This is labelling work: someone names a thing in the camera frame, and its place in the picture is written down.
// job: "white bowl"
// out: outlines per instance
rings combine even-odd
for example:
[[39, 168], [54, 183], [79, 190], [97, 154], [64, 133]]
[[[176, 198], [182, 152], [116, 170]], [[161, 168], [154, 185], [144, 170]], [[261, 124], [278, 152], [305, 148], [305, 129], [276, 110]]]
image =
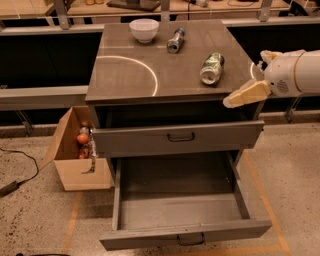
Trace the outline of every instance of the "white bowl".
[[140, 43], [149, 43], [156, 36], [159, 22], [153, 19], [137, 19], [129, 23], [132, 35]]

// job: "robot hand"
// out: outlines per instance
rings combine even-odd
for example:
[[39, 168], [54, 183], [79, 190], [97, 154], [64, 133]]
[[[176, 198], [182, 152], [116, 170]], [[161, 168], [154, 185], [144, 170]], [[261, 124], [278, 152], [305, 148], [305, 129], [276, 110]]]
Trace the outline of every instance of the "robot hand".
[[262, 101], [273, 93], [278, 97], [298, 97], [320, 93], [320, 50], [260, 53], [268, 64], [263, 81], [249, 80], [223, 100], [227, 108]]

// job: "silver can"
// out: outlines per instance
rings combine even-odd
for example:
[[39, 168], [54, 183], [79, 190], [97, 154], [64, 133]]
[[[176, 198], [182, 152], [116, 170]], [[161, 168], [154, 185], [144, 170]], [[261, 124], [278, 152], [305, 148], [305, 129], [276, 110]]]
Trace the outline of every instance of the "silver can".
[[224, 57], [220, 53], [211, 54], [203, 63], [200, 79], [204, 84], [215, 85], [219, 82], [224, 66]]
[[183, 43], [185, 31], [183, 28], [177, 28], [174, 31], [173, 37], [167, 43], [169, 53], [177, 53]]

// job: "black handle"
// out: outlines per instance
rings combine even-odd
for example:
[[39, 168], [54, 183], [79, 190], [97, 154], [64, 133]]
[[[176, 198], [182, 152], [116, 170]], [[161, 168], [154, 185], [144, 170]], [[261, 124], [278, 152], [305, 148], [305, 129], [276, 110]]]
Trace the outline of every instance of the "black handle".
[[191, 136], [188, 138], [172, 138], [172, 136], [168, 133], [167, 134], [167, 138], [170, 142], [184, 142], [184, 141], [192, 141], [196, 138], [196, 135], [193, 133], [191, 133]]
[[184, 243], [184, 242], [181, 242], [180, 236], [177, 235], [177, 241], [178, 241], [178, 244], [181, 246], [200, 245], [205, 243], [205, 237], [204, 237], [204, 234], [201, 233], [201, 241]]

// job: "drawer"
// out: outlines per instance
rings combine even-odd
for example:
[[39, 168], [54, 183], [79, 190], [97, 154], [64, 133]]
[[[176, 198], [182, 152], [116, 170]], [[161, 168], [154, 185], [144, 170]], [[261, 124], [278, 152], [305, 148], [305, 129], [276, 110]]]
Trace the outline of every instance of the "drawer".
[[261, 236], [271, 223], [250, 218], [235, 172], [227, 152], [119, 158], [113, 230], [101, 243], [119, 250]]
[[97, 150], [106, 157], [164, 155], [252, 148], [264, 122], [95, 129]]

